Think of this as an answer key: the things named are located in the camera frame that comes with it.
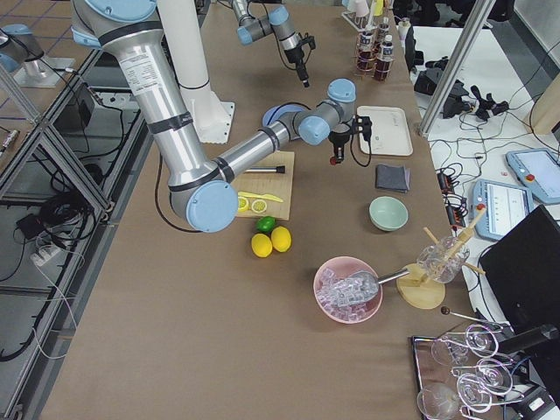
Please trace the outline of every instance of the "computer monitor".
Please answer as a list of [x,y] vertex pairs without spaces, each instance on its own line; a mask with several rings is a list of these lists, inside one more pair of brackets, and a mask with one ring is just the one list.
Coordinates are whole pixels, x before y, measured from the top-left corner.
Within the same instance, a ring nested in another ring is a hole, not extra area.
[[[480,265],[516,334],[543,324],[560,329],[560,227],[544,206],[495,243]],[[526,352],[560,405],[560,340]]]

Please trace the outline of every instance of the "white table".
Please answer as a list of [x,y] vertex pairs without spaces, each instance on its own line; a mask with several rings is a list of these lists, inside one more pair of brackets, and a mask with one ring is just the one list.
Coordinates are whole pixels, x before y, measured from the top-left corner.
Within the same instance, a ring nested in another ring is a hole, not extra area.
[[[426,62],[441,60],[444,56],[451,56],[461,33],[461,29],[455,28],[415,27],[414,31],[416,50],[423,51]],[[418,70],[424,70],[424,67],[419,67]],[[412,74],[413,82],[416,81],[416,77],[416,75]],[[496,102],[507,101],[510,108],[513,109],[511,112],[520,120],[526,118],[533,106],[533,101],[528,91],[523,87],[522,81],[509,63],[506,54],[501,50],[498,41],[488,30],[481,31],[459,72],[458,79],[465,83],[465,89],[469,91],[472,101],[474,101],[474,98],[470,88],[472,85],[476,85],[479,87],[483,97],[486,97],[488,93],[492,93],[493,99]],[[421,112],[428,107],[430,99],[425,94],[416,94],[416,101]],[[484,156],[483,145],[458,139],[472,138],[480,140],[481,137],[496,137],[485,140],[486,149],[490,151],[486,154],[487,160],[482,165],[482,175],[480,178],[519,185],[515,175],[510,171],[506,163],[506,152],[524,150],[527,147],[538,148],[543,147],[543,145],[532,134],[527,134],[526,125],[516,120],[514,116],[507,114],[492,116],[487,124],[479,127],[478,132],[466,124],[463,124],[463,128],[466,129],[461,129],[457,115],[450,119],[443,119],[442,114],[440,114],[428,137],[428,141],[432,145],[431,155],[434,166],[440,168],[453,162],[460,162],[464,166],[464,173],[476,175],[479,173],[477,162],[484,162],[484,159],[477,160],[475,157]],[[474,114],[464,115],[463,118],[465,123],[474,126],[479,126],[482,123]],[[557,150],[558,141],[552,134],[539,136],[539,138]],[[444,143],[438,141],[439,139],[455,143]],[[470,207],[472,204],[472,189],[476,180],[469,176],[462,176],[458,180],[460,185],[456,187],[456,192],[467,197]],[[547,206],[547,209],[555,219],[560,219],[560,205]],[[468,247],[471,251],[469,263],[476,265],[480,253],[492,243],[475,235],[468,242]],[[469,269],[464,269],[463,273],[467,287],[470,290],[476,285],[478,279]],[[483,302],[482,295],[484,295],[486,304]],[[470,293],[470,299],[472,308],[475,311],[480,311],[487,319],[495,319],[498,322],[505,320],[484,276],[481,276],[481,286],[474,288]],[[560,410],[554,408],[542,418],[545,420],[558,419],[560,418]]]

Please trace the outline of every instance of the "metal scoop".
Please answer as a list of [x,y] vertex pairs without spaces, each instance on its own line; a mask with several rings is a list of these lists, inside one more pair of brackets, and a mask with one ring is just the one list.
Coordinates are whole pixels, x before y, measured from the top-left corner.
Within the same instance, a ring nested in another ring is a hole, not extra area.
[[333,304],[339,308],[365,304],[377,296],[382,284],[407,274],[409,274],[407,269],[401,269],[381,277],[376,277],[365,270],[356,271],[332,287]]

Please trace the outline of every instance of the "robotic arm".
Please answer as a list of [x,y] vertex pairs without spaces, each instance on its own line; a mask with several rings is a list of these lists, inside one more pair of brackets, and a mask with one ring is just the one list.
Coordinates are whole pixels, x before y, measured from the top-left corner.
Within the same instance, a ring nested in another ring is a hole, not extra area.
[[24,64],[31,77],[44,77],[48,70],[41,62],[44,56],[43,49],[24,24],[9,24],[0,30],[0,65],[7,72],[14,72]]
[[319,144],[354,118],[354,84],[335,80],[328,98],[314,110],[280,115],[248,140],[209,159],[161,47],[164,31],[155,2],[136,0],[134,10],[123,3],[73,0],[74,39],[100,47],[118,60],[170,170],[171,207],[193,228],[216,232],[233,221],[238,199],[229,183],[235,176],[292,139]]
[[254,17],[249,13],[249,4],[246,0],[230,0],[235,17],[239,24],[237,36],[243,45],[249,45],[274,32],[276,39],[283,48],[286,59],[296,66],[297,77],[302,81],[304,87],[309,87],[309,76],[305,68],[305,53],[303,46],[315,49],[315,38],[308,34],[302,38],[296,32],[290,14],[285,7],[274,9],[268,16]]

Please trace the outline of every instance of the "pink bowl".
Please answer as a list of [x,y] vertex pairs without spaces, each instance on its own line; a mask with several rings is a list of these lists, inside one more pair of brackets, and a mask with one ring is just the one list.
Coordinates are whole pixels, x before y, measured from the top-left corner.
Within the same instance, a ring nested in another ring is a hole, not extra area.
[[317,294],[323,288],[323,282],[321,281],[321,277],[323,276],[324,272],[327,269],[330,269],[334,272],[335,278],[345,278],[355,273],[356,271],[360,271],[360,270],[369,271],[370,273],[372,273],[374,276],[377,277],[377,274],[375,273],[374,269],[372,269],[365,262],[357,258],[353,258],[351,256],[337,256],[325,262],[323,265],[321,265],[321,267],[317,270],[317,273],[315,274],[315,279],[313,281],[313,293],[315,294],[315,299],[317,299],[317,303],[321,308],[321,310],[330,319],[334,319],[335,321],[340,322],[342,324],[358,324],[359,322],[363,322],[373,317],[382,304],[383,288],[381,286],[379,288],[379,293],[377,293],[377,296],[375,296],[369,302],[363,304],[364,305],[363,310],[356,312],[357,316],[354,316],[352,319],[343,319],[338,317],[336,315],[336,311],[329,310],[328,307],[326,308],[319,301],[319,297],[317,296]]

